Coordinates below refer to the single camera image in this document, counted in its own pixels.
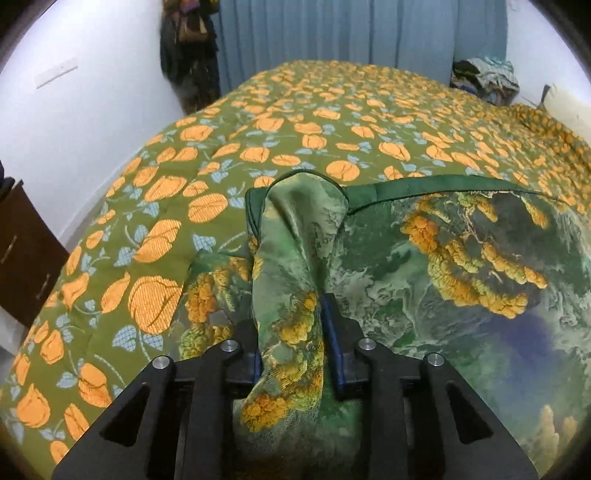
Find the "green landscape print jacket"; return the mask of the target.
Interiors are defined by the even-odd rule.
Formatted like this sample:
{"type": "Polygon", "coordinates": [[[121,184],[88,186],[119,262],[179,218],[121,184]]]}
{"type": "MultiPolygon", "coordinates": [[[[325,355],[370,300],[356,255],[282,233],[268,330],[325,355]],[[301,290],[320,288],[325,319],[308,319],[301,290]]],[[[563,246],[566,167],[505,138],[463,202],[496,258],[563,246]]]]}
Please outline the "green landscape print jacket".
{"type": "Polygon", "coordinates": [[[329,374],[324,295],[363,336],[442,355],[546,479],[590,475],[590,221],[494,179],[341,187],[297,173],[245,201],[249,241],[191,262],[182,359],[252,317],[263,372],[231,404],[240,479],[352,479],[360,400],[329,374]]]}

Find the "pile of clothes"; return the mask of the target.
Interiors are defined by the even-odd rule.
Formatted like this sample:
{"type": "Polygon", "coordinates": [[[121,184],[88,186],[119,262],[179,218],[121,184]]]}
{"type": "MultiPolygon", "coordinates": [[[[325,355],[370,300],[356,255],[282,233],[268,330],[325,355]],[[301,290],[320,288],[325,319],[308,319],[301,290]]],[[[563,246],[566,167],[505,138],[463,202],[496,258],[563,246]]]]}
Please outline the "pile of clothes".
{"type": "Polygon", "coordinates": [[[450,86],[496,106],[510,105],[520,92],[512,63],[489,57],[455,62],[450,86]]]}

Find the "clothes hanging on rack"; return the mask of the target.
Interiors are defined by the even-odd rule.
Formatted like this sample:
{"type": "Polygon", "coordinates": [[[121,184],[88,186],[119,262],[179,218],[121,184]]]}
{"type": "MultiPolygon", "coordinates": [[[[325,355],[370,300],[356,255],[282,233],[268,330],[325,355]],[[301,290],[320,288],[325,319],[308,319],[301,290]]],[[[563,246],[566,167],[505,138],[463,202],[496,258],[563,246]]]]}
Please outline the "clothes hanging on rack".
{"type": "Polygon", "coordinates": [[[216,33],[217,1],[164,1],[160,23],[160,68],[186,115],[221,97],[216,33]]]}

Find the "orange floral green bedspread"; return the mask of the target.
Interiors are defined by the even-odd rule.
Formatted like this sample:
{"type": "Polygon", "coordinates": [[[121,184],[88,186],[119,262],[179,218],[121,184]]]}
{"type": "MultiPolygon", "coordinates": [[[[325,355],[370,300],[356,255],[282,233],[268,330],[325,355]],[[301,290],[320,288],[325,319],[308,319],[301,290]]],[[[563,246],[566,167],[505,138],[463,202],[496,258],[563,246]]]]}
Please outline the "orange floral green bedspread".
{"type": "Polygon", "coordinates": [[[249,191],[297,173],[341,187],[494,179],[590,221],[590,146],[544,109],[387,67],[260,72],[164,128],[108,189],[1,388],[2,443],[21,473],[49,478],[152,359],[188,360],[178,342],[191,262],[245,246],[249,191]]]}

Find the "dark wooden dresser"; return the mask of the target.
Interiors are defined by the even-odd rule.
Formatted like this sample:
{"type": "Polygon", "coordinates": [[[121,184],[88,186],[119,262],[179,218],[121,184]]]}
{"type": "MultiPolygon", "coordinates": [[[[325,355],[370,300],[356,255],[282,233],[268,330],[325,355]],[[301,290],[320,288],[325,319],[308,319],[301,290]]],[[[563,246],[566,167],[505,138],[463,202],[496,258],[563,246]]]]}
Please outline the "dark wooden dresser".
{"type": "Polygon", "coordinates": [[[1,189],[1,307],[29,328],[52,292],[69,253],[35,209],[24,183],[1,189]]]}

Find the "dark cloth on dresser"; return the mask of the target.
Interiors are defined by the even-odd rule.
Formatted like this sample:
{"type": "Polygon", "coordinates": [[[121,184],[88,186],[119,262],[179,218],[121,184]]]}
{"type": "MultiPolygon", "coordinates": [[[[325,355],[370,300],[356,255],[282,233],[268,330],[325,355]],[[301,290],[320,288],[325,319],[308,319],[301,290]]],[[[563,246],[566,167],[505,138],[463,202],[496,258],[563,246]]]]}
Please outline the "dark cloth on dresser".
{"type": "Polygon", "coordinates": [[[15,179],[5,174],[3,164],[0,162],[0,202],[10,194],[15,185],[15,179]]]}

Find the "cream padded headboard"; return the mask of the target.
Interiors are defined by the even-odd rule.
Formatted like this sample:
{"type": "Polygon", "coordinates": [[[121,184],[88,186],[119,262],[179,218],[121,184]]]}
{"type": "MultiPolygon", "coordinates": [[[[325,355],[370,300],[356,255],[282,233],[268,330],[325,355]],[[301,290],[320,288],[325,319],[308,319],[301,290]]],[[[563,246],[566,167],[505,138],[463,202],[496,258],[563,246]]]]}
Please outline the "cream padded headboard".
{"type": "Polygon", "coordinates": [[[590,143],[590,106],[555,84],[545,85],[541,106],[556,120],[590,143]]]}

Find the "blue window curtain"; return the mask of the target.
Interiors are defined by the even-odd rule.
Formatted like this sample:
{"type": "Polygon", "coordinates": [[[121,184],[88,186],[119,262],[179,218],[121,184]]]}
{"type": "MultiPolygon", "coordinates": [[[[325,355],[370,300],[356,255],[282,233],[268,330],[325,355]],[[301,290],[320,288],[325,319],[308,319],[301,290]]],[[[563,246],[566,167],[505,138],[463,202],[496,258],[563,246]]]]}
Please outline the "blue window curtain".
{"type": "Polygon", "coordinates": [[[502,60],[504,1],[223,1],[213,20],[221,90],[294,60],[395,67],[449,84],[454,63],[502,60]]]}

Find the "white wall switch plate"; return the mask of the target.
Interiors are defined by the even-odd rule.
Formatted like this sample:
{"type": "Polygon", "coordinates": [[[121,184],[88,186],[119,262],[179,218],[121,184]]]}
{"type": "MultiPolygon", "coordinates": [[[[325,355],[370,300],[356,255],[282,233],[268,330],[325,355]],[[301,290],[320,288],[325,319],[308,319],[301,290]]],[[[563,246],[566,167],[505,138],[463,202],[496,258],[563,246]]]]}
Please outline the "white wall switch plate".
{"type": "Polygon", "coordinates": [[[35,89],[40,89],[64,75],[73,72],[77,68],[78,64],[76,62],[64,62],[58,66],[52,67],[37,76],[34,83],[35,89]]]}

